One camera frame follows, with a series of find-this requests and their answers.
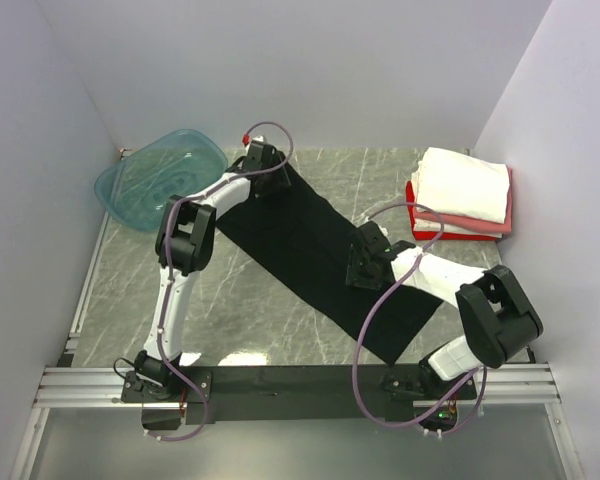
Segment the black t shirt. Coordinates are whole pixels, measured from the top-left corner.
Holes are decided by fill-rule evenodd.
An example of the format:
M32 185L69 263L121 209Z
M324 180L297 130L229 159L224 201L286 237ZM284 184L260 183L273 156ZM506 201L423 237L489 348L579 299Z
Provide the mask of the black t shirt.
M217 227L301 300L357 338L381 294L345 283L355 227L293 168L287 173L288 189L249 197ZM441 303L421 290L400 287L372 319L364 347L394 364Z

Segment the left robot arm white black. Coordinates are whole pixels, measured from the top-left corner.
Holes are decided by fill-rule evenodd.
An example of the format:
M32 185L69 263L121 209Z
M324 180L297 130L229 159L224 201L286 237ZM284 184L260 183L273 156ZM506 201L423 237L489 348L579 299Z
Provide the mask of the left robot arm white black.
M290 186L283 153L262 136L244 137L246 153L218 180L186 196L172 197L165 207L156 239L160 287L152 324L143 349L126 363L133 369L124 380L121 400L172 402L187 399L193 389L180 370L184 321L193 287L213 254L217 221L252 196Z

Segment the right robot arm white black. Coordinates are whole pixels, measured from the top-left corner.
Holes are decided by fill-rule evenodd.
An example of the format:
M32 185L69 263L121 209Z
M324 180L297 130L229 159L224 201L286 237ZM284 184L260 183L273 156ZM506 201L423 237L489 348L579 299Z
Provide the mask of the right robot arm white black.
M453 307L461 334L398 375L386 375L384 390L440 399L462 376L480 367L499 368L544 332L544 325L513 271L485 269L438 257L428 247L391 242L368 221L349 236L346 285L371 293L375 303L362 322L358 342L380 317L414 320L419 331L438 305Z

